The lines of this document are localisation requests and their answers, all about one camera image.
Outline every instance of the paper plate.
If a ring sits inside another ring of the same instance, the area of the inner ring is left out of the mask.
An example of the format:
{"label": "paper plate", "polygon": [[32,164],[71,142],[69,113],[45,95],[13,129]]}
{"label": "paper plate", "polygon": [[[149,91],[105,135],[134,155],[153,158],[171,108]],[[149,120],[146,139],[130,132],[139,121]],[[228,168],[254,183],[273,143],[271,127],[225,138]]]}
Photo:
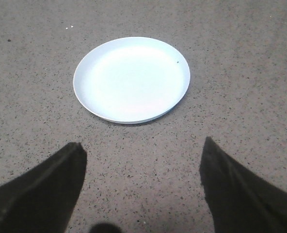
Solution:
{"label": "paper plate", "polygon": [[160,117],[185,95],[190,83],[186,59],[165,42],[126,37],[98,46],[79,63],[73,86],[80,103],[116,123]]}

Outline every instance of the speckled floor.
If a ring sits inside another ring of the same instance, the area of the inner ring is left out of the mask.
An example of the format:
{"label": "speckled floor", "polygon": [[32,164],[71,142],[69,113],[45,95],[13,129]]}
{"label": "speckled floor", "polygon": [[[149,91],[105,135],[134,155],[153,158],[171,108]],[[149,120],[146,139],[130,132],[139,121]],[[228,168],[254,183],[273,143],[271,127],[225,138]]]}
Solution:
{"label": "speckled floor", "polygon": [[[141,125],[101,120],[72,87],[86,53],[126,36],[175,46],[191,69],[176,108]],[[0,0],[0,184],[81,142],[86,180],[66,232],[104,220],[213,232],[198,171],[208,135],[287,191],[287,1]]]}

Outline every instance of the floor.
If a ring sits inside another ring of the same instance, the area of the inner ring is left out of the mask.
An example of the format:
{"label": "floor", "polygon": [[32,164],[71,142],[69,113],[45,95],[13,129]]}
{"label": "floor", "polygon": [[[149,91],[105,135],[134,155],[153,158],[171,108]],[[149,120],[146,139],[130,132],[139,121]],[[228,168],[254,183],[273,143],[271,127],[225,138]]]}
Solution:
{"label": "floor", "polygon": [[[191,83],[163,117],[120,125],[76,99],[96,46],[146,36],[176,47]],[[88,152],[67,233],[110,221],[125,233],[209,233],[200,185],[206,136],[287,191],[287,1],[0,0],[0,184],[67,142]]]}

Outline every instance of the gray floor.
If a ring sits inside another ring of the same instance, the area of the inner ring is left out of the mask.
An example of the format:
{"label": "gray floor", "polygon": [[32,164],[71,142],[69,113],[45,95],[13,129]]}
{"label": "gray floor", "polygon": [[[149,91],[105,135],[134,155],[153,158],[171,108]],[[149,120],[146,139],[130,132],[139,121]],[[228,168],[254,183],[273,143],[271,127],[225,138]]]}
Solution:
{"label": "gray floor", "polygon": [[[181,103],[147,124],[101,120],[73,92],[82,57],[126,36],[175,46],[191,69]],[[0,184],[81,142],[88,168],[66,232],[104,220],[212,232],[198,172],[208,135],[287,191],[287,1],[0,0]]]}

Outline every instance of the plate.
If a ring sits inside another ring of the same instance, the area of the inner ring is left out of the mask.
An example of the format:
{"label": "plate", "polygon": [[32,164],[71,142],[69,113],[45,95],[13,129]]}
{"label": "plate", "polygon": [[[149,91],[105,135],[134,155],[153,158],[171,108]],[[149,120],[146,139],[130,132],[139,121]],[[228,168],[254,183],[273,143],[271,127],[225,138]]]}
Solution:
{"label": "plate", "polygon": [[78,64],[73,86],[79,102],[116,123],[136,124],[171,110],[190,83],[186,59],[174,47],[147,37],[109,41]]}

